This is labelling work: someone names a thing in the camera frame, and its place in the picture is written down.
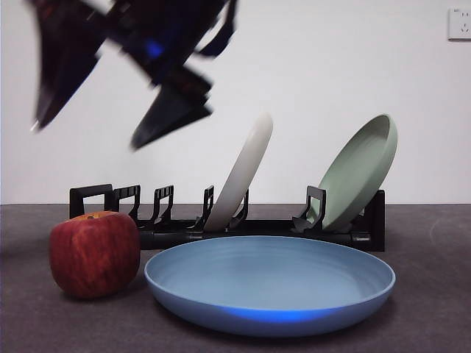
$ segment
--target dish rack handle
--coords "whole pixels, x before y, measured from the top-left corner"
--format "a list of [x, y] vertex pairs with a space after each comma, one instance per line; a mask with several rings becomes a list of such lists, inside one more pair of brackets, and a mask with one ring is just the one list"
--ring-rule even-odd
[[85, 197], [105, 195], [104, 210], [114, 210], [113, 186], [111, 184], [85, 186], [83, 188], [72, 188], [69, 191], [69, 218], [85, 214], [83, 199]]

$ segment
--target white wall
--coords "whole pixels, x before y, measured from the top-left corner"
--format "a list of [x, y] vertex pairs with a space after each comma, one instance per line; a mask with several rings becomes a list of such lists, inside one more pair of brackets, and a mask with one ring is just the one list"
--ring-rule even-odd
[[107, 43], [95, 71], [53, 123], [32, 134], [38, 40], [24, 1], [1, 3], [1, 202], [66, 203], [98, 183], [176, 187], [175, 201], [219, 193], [253, 119], [275, 129], [251, 201], [302, 203], [354, 132], [389, 113], [399, 146], [383, 184], [390, 203], [471, 202], [471, 42], [446, 39], [447, 9], [469, 0], [240, 0], [218, 59], [215, 113], [133, 153], [132, 131], [157, 91]]

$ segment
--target blue light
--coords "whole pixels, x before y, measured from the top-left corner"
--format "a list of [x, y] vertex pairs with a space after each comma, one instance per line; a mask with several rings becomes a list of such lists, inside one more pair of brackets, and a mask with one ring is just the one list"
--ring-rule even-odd
[[157, 43], [156, 41], [149, 39], [146, 42], [146, 50], [147, 54], [152, 58], [155, 59], [159, 57], [163, 53], [163, 47]]
[[283, 323], [304, 322], [324, 318], [336, 312], [338, 308], [318, 310], [255, 310], [226, 307], [224, 311], [250, 321]]

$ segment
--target white plate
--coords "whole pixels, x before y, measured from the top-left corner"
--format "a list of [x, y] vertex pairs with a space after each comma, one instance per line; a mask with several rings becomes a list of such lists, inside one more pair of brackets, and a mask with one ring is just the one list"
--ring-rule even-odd
[[223, 230], [236, 213], [265, 154], [273, 131], [273, 120], [263, 114], [254, 124], [216, 203], [204, 230]]

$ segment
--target dark tabletop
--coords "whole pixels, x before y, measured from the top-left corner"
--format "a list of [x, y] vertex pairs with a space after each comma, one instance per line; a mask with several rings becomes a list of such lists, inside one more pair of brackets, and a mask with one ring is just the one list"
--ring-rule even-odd
[[[197, 205], [175, 205], [194, 218]], [[253, 205], [253, 218], [289, 218], [301, 205]], [[5, 353], [471, 352], [471, 205], [386, 206], [386, 252], [395, 271], [388, 301], [367, 320], [327, 335], [245, 338], [189, 324], [162, 308], [142, 252], [126, 290], [89, 302], [65, 296], [49, 271], [50, 229], [66, 205], [1, 207], [1, 347]]]

